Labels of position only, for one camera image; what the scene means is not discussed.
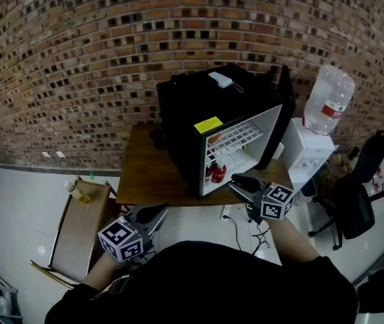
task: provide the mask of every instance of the black mini fridge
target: black mini fridge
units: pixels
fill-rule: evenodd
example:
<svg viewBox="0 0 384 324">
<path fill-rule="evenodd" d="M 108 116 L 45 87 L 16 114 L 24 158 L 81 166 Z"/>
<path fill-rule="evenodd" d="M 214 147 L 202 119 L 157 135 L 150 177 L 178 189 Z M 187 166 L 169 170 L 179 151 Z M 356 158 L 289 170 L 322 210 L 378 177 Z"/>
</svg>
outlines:
<svg viewBox="0 0 384 324">
<path fill-rule="evenodd" d="M 221 88 L 212 72 L 232 79 Z M 201 197 L 234 173 L 264 169 L 295 110 L 289 71 L 277 89 L 266 76 L 236 65 L 174 76 L 157 85 L 169 154 L 194 193 Z M 206 168 L 226 166 L 223 181 L 205 181 Z"/>
</svg>

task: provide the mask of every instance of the yellow sticky note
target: yellow sticky note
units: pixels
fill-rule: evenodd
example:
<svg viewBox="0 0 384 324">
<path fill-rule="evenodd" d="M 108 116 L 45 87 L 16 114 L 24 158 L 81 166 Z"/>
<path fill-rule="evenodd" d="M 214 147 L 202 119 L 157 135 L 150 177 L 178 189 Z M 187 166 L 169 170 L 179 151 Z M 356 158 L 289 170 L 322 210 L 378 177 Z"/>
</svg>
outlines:
<svg viewBox="0 0 384 324">
<path fill-rule="evenodd" d="M 204 133 L 206 131 L 212 130 L 213 128 L 222 126 L 223 122 L 219 120 L 217 116 L 212 117 L 211 119 L 202 121 L 194 125 L 194 127 L 199 131 L 199 133 Z"/>
</svg>

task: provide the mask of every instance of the floor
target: floor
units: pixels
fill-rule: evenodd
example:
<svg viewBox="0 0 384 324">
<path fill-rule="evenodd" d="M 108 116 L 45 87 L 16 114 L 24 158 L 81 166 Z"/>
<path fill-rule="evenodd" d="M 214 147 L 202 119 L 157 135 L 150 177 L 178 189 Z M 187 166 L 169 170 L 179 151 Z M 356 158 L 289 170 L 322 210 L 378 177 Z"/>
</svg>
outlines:
<svg viewBox="0 0 384 324">
<path fill-rule="evenodd" d="M 74 176 L 30 173 L 0 169 L 0 275 L 19 289 L 19 305 L 24 322 L 44 322 L 47 311 L 67 290 L 57 282 L 33 269 L 28 261 L 47 265 L 59 219 L 67 199 L 64 181 Z M 93 182 L 108 180 L 116 188 L 119 178 L 96 177 Z M 333 251 L 331 228 L 310 239 L 321 255 L 328 256 L 335 266 L 354 281 L 384 252 L 384 198 L 373 203 L 375 226 L 354 240 L 344 240 L 341 250 Z M 173 208 L 155 246 L 162 250 L 182 240 L 205 240 L 238 248 L 234 224 L 220 219 L 221 207 Z M 257 244 L 256 224 L 248 224 L 242 205 L 233 206 L 230 216 L 238 225 L 238 242 L 242 250 L 251 252 Z M 314 204 L 294 207 L 288 214 L 292 223 L 306 234 L 326 220 L 322 208 Z M 266 223 L 260 227 L 266 229 Z M 279 263 L 271 234 L 267 234 L 270 248 L 262 245 L 258 255 Z M 361 324 L 384 324 L 383 315 L 361 315 Z"/>
</svg>

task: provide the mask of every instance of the black sleeve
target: black sleeve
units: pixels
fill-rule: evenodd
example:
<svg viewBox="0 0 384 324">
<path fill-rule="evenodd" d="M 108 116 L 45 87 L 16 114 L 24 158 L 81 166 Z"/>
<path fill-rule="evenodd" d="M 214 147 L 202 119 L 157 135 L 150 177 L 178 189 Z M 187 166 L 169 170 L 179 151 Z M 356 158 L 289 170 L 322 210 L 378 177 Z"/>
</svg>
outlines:
<svg viewBox="0 0 384 324">
<path fill-rule="evenodd" d="M 358 299 L 354 286 L 337 270 L 328 257 L 286 268 L 297 296 L 297 311 L 311 322 L 354 323 Z"/>
<path fill-rule="evenodd" d="M 63 298 L 51 308 L 45 318 L 45 324 L 83 323 L 91 313 L 89 300 L 99 293 L 98 290 L 86 285 L 78 284 L 67 291 Z"/>
</svg>

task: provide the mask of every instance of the black office chair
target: black office chair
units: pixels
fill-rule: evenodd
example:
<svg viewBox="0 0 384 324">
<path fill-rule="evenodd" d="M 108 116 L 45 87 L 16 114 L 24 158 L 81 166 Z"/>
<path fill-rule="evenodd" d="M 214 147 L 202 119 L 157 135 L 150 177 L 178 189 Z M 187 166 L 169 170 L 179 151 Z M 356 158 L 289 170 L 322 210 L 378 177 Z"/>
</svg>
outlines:
<svg viewBox="0 0 384 324">
<path fill-rule="evenodd" d="M 354 239 L 375 224 L 371 202 L 384 197 L 384 191 L 369 197 L 362 184 L 372 180 L 383 158 L 384 131 L 378 131 L 364 143 L 353 172 L 336 181 L 333 192 L 335 207 L 322 198 L 313 198 L 327 210 L 331 220 L 317 231 L 309 232 L 308 236 L 313 237 L 335 223 L 339 243 L 333 249 L 338 250 L 342 234 L 345 239 Z"/>
</svg>

